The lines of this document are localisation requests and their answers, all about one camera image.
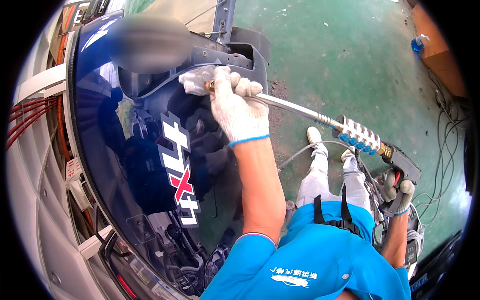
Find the license plate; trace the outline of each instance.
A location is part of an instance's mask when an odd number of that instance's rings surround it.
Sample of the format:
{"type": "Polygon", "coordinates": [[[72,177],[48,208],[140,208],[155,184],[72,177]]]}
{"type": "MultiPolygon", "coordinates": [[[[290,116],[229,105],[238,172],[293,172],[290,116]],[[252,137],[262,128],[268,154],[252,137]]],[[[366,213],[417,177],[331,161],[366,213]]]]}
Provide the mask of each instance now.
{"type": "Polygon", "coordinates": [[[413,285],[410,286],[410,293],[413,293],[416,289],[421,287],[425,282],[427,282],[427,273],[423,275],[417,282],[415,282],[413,285]]]}

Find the blue polo shirt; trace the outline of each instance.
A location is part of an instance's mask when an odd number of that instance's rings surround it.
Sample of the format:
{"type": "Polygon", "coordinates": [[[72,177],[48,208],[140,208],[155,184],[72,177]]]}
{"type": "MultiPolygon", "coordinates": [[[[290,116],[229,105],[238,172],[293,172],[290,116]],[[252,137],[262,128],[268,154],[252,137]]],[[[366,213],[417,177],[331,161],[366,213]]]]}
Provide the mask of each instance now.
{"type": "MultiPolygon", "coordinates": [[[[325,221],[341,220],[340,201],[322,202],[325,221]]],[[[278,249],[262,234],[241,236],[201,299],[335,299],[343,289],[362,300],[410,299],[407,271],[373,247],[374,221],[348,205],[363,239],[313,223],[313,204],[300,207],[278,249]]]]}

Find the white shoe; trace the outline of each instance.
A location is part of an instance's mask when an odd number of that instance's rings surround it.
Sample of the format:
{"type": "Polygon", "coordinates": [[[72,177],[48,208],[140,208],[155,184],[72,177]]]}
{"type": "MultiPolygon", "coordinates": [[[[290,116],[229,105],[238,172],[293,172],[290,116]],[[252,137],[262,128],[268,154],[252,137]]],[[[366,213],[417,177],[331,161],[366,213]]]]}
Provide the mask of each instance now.
{"type": "MultiPolygon", "coordinates": [[[[316,127],[309,127],[307,129],[307,138],[308,138],[308,141],[309,143],[313,144],[313,143],[318,143],[318,142],[321,142],[322,141],[322,135],[320,134],[320,131],[318,131],[318,129],[316,127]]],[[[312,148],[318,148],[321,144],[317,144],[317,145],[314,145],[312,146],[312,148]]]]}
{"type": "MultiPolygon", "coordinates": [[[[355,153],[355,147],[354,146],[350,146],[349,148],[352,150],[353,153],[355,153]]],[[[350,150],[345,150],[345,152],[342,153],[342,156],[340,157],[340,160],[342,161],[342,163],[345,162],[345,157],[347,155],[354,155],[352,152],[350,152],[350,150]]]]}

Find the car decal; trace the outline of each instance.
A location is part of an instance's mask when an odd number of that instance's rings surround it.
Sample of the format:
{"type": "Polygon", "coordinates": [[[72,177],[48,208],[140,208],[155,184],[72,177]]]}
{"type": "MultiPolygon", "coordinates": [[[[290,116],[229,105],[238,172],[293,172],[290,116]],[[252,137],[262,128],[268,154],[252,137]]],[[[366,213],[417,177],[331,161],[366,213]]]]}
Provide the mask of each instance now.
{"type": "Polygon", "coordinates": [[[177,208],[187,214],[180,216],[182,227],[199,227],[196,214],[201,212],[193,185],[188,181],[191,176],[190,159],[183,156],[183,151],[190,152],[190,135],[180,126],[180,119],[168,112],[168,116],[162,114],[162,129],[164,137],[173,143],[174,151],[158,145],[158,152],[162,166],[167,170],[168,181],[171,186],[177,188],[174,200],[177,208]]]}

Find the worker's arm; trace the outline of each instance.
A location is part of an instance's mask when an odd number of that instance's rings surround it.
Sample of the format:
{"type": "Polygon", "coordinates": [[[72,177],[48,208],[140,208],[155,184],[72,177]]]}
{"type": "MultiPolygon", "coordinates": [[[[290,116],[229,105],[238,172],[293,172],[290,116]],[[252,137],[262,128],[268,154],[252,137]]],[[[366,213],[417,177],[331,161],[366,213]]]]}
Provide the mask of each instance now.
{"type": "MultiPolygon", "coordinates": [[[[393,187],[394,183],[395,172],[389,170],[382,188],[382,197],[387,202],[396,198],[396,190],[393,187]]],[[[394,217],[388,224],[387,241],[382,251],[384,259],[395,269],[403,267],[405,253],[407,252],[408,210],[413,193],[415,192],[415,186],[411,181],[404,180],[400,183],[399,189],[403,193],[402,201],[394,217]]]]}
{"type": "Polygon", "coordinates": [[[382,256],[393,268],[403,267],[407,252],[408,212],[394,216],[389,223],[382,256]]]}
{"type": "Polygon", "coordinates": [[[285,197],[269,138],[233,146],[243,185],[243,233],[258,232],[275,244],[285,219],[285,197]]]}
{"type": "Polygon", "coordinates": [[[285,218],[285,197],[276,170],[268,123],[268,106],[250,96],[262,86],[217,67],[212,114],[230,140],[243,185],[243,233],[257,232],[278,243],[285,218]]]}

